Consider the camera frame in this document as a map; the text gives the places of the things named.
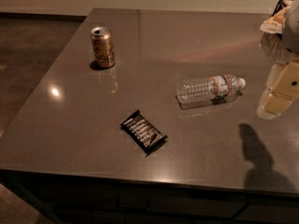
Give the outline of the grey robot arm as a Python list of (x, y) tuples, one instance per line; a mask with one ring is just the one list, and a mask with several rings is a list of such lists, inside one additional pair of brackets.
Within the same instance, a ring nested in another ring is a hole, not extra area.
[(279, 0), (260, 29), (271, 68), (257, 115), (274, 119), (299, 98), (299, 0)]

